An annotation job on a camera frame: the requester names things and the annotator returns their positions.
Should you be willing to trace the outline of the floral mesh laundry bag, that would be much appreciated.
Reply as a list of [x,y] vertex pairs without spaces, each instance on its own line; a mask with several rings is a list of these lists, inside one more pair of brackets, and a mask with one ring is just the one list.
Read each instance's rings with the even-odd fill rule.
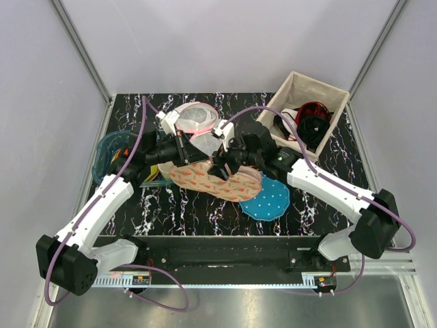
[[251,167],[242,166],[228,180],[209,175],[210,161],[169,169],[170,179],[183,189],[208,193],[230,202],[245,202],[256,197],[262,190],[262,174]]

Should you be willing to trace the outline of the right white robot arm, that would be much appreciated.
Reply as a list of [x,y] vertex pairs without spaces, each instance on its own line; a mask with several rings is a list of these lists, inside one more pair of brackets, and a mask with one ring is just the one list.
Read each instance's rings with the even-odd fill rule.
[[391,250],[400,222],[394,195],[389,191],[374,193],[329,174],[298,151],[276,144],[259,122],[246,125],[239,139],[227,122],[207,135],[213,147],[210,175],[226,181],[241,167],[253,167],[273,180],[310,193],[351,221],[349,228],[319,239],[310,253],[310,263],[316,270],[325,271],[340,257],[362,254],[379,259]]

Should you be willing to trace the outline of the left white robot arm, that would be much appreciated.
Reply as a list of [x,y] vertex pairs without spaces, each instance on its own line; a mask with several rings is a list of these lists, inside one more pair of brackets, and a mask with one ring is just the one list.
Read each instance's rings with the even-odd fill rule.
[[40,276],[68,292],[85,294],[101,273],[123,265],[134,271],[147,264],[147,244],[124,235],[95,247],[110,218],[150,174],[154,165],[172,162],[181,167],[207,159],[183,133],[157,141],[155,132],[135,133],[124,146],[101,185],[78,214],[56,235],[36,243]]

